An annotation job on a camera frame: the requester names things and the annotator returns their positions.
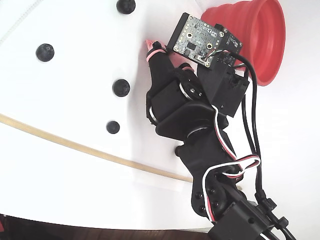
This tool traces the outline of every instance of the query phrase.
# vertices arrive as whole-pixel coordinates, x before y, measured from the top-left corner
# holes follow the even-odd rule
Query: black round knob
[[[107,123],[106,125],[106,130],[110,133],[110,134],[116,134],[119,132],[120,130],[120,125],[118,122],[116,121],[110,121]]]
[[[48,62],[54,57],[55,50],[50,44],[44,43],[37,48],[35,55],[41,62]]]
[[[135,8],[135,0],[119,0],[116,3],[116,9],[118,9],[118,12],[122,14],[130,14],[135,10]]]
[[[113,84],[112,90],[118,97],[125,97],[130,92],[130,84],[124,79],[119,79]]]
[[[179,149],[181,148],[181,146],[177,146],[175,149],[174,149],[174,153],[177,157],[179,157]]]

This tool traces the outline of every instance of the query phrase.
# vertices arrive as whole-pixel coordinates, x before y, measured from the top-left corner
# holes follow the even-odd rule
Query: beige line
[[[147,166],[147,165],[135,162],[135,161],[130,161],[130,160],[127,160],[127,159],[124,159],[121,157],[117,157],[117,156],[108,154],[106,152],[99,151],[97,149],[93,149],[91,147],[76,143],[74,141],[67,140],[65,138],[56,136],[56,135],[51,134],[49,132],[43,131],[41,129],[35,128],[33,126],[27,125],[23,122],[20,122],[18,120],[13,119],[13,118],[5,116],[1,113],[0,113],[0,123],[6,124],[10,127],[21,130],[21,131],[28,133],[28,134],[32,134],[32,135],[37,136],[39,138],[48,140],[50,142],[77,150],[79,152],[83,152],[85,154],[89,154],[89,155],[92,155],[92,156],[95,156],[95,157],[98,157],[101,159],[105,159],[105,160],[108,160],[108,161],[111,161],[111,162],[114,162],[117,164],[122,164],[122,165],[131,167],[134,169],[142,170],[142,171],[145,171],[148,173],[157,174],[157,175],[161,175],[161,176],[164,176],[167,178],[177,179],[177,180],[181,180],[181,181],[185,181],[185,182],[189,182],[189,183],[192,183],[192,181],[193,181],[192,178],[190,178],[190,177],[181,176],[181,175],[178,175],[178,174],[175,174],[172,172],[168,172],[168,171],[164,171],[164,170],[161,170],[161,169],[158,169],[155,167]]]

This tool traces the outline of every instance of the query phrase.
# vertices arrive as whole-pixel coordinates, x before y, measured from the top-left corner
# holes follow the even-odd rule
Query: black cable
[[[257,134],[257,124],[256,124],[256,106],[257,106],[257,88],[258,88],[258,83],[257,83],[257,75],[255,72],[254,67],[251,65],[251,63],[244,57],[241,56],[235,52],[229,51],[229,50],[218,50],[216,52],[210,53],[207,58],[210,56],[214,56],[218,53],[222,53],[224,51],[226,54],[229,54],[231,57],[241,61],[246,65],[248,68],[251,78],[252,78],[252,108],[251,108],[251,123],[252,123],[252,133],[253,133],[253,139],[254,139],[254,145],[255,145],[255,151],[256,154],[260,157],[261,159],[261,152],[260,152],[260,145],[259,145],[259,140],[258,140],[258,134]],[[263,198],[265,196],[263,188],[262,188],[262,167],[261,163],[256,169],[256,178],[255,178],[255,190],[257,192],[257,201],[258,203],[260,202],[260,198]]]
[[[255,72],[254,67],[251,65],[251,63],[243,56],[229,51],[229,50],[218,50],[216,52],[212,52],[208,55],[214,56],[218,53],[227,51],[226,53],[229,54],[231,57],[234,57],[235,59],[243,62],[246,67],[248,68],[251,78],[252,78],[252,109],[251,109],[251,123],[252,123],[252,133],[253,133],[253,139],[254,139],[254,145],[255,145],[255,151],[256,154],[260,157],[261,160],[261,152],[260,152],[260,145],[259,145],[259,140],[258,140],[258,133],[257,133],[257,124],[256,124],[256,107],[257,107],[257,88],[258,88],[258,83],[257,83],[257,75]],[[262,188],[262,167],[261,167],[261,162],[260,165],[257,167],[256,171],[256,178],[255,178],[255,198],[258,202],[258,204],[261,203],[262,200],[266,200],[266,194],[265,191]],[[278,223],[278,218],[272,213],[269,212],[267,213],[267,216],[273,223]],[[286,240],[296,240],[295,237],[291,234],[291,232],[286,228],[281,228],[280,229],[282,233],[285,235]]]
[[[248,77],[249,77],[249,70],[246,67],[245,68],[245,72],[244,72],[244,78],[248,79]],[[249,126],[248,126],[248,121],[247,121],[246,95],[244,95],[243,98],[242,98],[241,110],[242,110],[242,121],[243,121],[243,125],[244,125],[244,130],[245,130],[246,138],[248,139],[248,142],[249,142],[249,146],[250,146],[251,152],[252,152],[252,154],[257,154],[256,153],[256,147],[254,145],[254,142],[252,141],[252,137],[251,137],[251,133],[250,133]]]

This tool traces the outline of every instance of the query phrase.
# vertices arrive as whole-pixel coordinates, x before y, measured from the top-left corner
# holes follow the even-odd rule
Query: black dot
[[[203,213],[205,210],[206,210],[206,207],[205,207],[205,206],[201,205],[201,206],[199,207],[199,212],[200,212],[200,213]]]
[[[255,219],[254,219],[253,217],[250,217],[250,218],[248,219],[248,223],[249,223],[249,224],[254,224],[254,223],[255,223]]]
[[[131,14],[136,9],[135,0],[119,0],[116,9],[122,14]]]
[[[112,90],[118,97],[125,97],[130,92],[130,84],[124,79],[119,79],[114,82]]]
[[[55,50],[50,44],[44,43],[37,48],[35,55],[41,62],[48,62],[54,57]]]
[[[117,123],[116,121],[110,121],[107,123],[106,125],[106,130],[110,133],[110,134],[116,134],[119,132],[120,130],[120,125],[119,123]]]
[[[196,194],[195,194],[195,198],[196,199],[202,199],[204,196],[202,195],[202,193],[201,192],[197,192]]]

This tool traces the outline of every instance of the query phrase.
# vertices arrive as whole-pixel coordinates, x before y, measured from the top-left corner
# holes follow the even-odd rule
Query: red wire
[[[248,155],[248,156],[245,156],[245,157],[242,157],[238,160],[236,160],[235,162],[239,162],[239,161],[244,161],[244,160],[247,160],[247,159],[250,159],[252,157],[257,157],[259,158],[257,155]],[[259,162],[258,161],[254,161],[252,164],[250,164],[249,166],[247,166],[245,169],[248,169],[248,168],[252,168],[256,165],[258,165]],[[236,175],[236,176],[227,176],[229,179],[237,179],[239,177],[241,177],[242,175],[244,174],[244,172],[242,174],[239,174],[239,175]]]
[[[211,210],[211,205],[210,205],[209,197],[206,196],[206,199],[207,199],[207,201],[208,201],[208,209],[209,209],[210,217],[211,217],[212,221],[215,222],[216,220],[215,220],[214,214],[213,214],[213,212],[212,212],[212,210]]]

